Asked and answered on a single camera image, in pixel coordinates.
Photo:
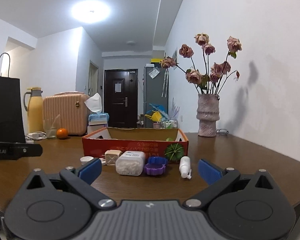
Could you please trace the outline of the small white round jar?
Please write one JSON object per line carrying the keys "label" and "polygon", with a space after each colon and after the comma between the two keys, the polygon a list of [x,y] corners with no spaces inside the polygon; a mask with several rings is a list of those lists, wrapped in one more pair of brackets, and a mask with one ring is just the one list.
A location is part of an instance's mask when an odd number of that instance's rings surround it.
{"label": "small white round jar", "polygon": [[91,156],[84,156],[80,158],[80,162],[82,165],[87,164],[88,162],[92,161],[94,159],[94,157]]}

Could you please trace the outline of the beige square plug box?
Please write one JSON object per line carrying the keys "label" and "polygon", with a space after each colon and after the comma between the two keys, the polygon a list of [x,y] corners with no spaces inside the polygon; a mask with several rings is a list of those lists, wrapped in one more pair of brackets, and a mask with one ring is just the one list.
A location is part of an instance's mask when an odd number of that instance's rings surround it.
{"label": "beige square plug box", "polygon": [[121,154],[121,150],[107,150],[104,154],[106,165],[115,166],[115,163]]}

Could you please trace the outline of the small white spray bottle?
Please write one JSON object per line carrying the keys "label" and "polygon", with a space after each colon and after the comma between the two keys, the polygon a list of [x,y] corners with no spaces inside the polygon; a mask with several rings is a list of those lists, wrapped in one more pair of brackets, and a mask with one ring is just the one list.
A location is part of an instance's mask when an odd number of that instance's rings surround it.
{"label": "small white spray bottle", "polygon": [[191,159],[188,156],[183,156],[180,159],[180,163],[179,163],[179,172],[181,175],[181,178],[183,179],[191,179]]}

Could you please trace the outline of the clear cotton swab box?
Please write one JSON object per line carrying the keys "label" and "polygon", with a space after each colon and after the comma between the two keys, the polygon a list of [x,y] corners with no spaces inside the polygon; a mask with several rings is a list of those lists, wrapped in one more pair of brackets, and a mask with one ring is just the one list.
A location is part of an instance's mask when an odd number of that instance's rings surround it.
{"label": "clear cotton swab box", "polygon": [[115,163],[116,172],[123,176],[139,176],[143,172],[145,159],[144,152],[126,151]]}

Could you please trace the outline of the purple round container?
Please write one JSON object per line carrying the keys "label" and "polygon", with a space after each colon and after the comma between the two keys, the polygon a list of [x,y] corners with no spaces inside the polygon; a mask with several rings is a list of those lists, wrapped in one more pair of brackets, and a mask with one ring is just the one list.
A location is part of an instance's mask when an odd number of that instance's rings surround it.
{"label": "purple round container", "polygon": [[165,164],[146,164],[143,172],[148,176],[161,176],[166,172]]}

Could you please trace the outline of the blue round lid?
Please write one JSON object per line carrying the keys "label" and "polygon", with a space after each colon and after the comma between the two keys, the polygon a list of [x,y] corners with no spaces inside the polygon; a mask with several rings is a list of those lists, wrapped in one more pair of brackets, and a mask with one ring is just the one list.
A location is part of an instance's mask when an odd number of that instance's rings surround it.
{"label": "blue round lid", "polygon": [[158,165],[167,165],[168,160],[163,157],[149,157],[148,164],[158,164]]}

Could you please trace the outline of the black paper bag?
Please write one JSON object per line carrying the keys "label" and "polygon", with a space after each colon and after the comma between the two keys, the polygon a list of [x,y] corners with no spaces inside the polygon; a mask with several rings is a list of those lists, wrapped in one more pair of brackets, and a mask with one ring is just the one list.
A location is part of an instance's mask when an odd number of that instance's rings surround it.
{"label": "black paper bag", "polygon": [[18,78],[0,76],[0,142],[25,142]]}

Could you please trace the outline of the clear drinking glass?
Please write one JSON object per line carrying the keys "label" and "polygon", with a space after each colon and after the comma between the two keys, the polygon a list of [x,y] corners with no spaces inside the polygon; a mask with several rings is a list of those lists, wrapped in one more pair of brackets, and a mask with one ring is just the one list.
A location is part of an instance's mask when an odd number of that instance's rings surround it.
{"label": "clear drinking glass", "polygon": [[60,115],[43,120],[44,132],[47,139],[55,139],[57,137],[57,130],[60,128],[60,123]]}

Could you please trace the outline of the orange fruit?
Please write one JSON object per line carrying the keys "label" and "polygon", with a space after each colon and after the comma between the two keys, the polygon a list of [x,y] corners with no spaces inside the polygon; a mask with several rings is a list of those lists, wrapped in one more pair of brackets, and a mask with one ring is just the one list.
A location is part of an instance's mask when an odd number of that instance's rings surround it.
{"label": "orange fruit", "polygon": [[60,128],[56,132],[57,139],[67,139],[68,138],[68,130],[66,128]]}

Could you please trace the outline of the pink ribbed suitcase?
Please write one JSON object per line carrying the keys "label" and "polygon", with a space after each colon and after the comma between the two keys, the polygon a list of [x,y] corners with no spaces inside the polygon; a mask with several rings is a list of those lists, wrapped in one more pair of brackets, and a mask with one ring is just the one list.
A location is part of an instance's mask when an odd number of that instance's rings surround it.
{"label": "pink ribbed suitcase", "polygon": [[84,135],[88,126],[89,109],[85,102],[90,98],[83,92],[61,92],[43,99],[43,120],[59,116],[60,128],[69,135]]}

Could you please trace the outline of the pink ceramic vase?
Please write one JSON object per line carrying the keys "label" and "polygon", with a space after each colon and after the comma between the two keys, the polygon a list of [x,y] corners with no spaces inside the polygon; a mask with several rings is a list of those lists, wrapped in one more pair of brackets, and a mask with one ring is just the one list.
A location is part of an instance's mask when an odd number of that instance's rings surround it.
{"label": "pink ceramic vase", "polygon": [[212,138],[216,136],[216,122],[219,117],[219,96],[199,94],[196,118],[199,120],[198,135]]}

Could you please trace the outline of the blue tissue pack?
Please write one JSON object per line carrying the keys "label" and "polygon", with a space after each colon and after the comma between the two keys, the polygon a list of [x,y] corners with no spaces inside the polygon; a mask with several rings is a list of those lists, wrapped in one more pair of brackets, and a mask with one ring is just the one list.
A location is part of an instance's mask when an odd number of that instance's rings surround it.
{"label": "blue tissue pack", "polygon": [[103,112],[102,98],[100,94],[95,93],[84,103],[90,111],[90,114],[88,115],[88,125],[106,125],[108,123],[109,114]]}

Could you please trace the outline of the orange cardboard box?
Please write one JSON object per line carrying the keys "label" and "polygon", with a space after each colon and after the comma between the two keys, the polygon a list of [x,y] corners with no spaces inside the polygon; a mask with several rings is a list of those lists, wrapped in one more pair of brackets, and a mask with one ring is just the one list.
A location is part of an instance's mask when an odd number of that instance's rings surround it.
{"label": "orange cardboard box", "polygon": [[188,155],[189,140],[181,129],[105,127],[82,138],[85,156],[102,157],[107,150],[141,151],[146,158],[163,157],[178,163]]}

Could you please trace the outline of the metal storage rack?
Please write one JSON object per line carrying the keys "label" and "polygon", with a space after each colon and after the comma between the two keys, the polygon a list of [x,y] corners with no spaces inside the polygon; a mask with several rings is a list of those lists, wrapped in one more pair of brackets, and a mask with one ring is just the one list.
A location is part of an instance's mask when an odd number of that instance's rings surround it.
{"label": "metal storage rack", "polygon": [[177,120],[161,119],[160,120],[160,127],[164,128],[164,129],[178,128],[178,121]]}

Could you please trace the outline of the dark brown entrance door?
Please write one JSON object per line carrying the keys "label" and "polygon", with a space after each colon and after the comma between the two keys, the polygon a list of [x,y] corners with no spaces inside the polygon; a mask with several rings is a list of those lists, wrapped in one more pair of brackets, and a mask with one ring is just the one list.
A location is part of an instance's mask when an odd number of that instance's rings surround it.
{"label": "dark brown entrance door", "polygon": [[136,128],[138,120],[138,71],[106,70],[104,76],[104,112],[108,126]]}

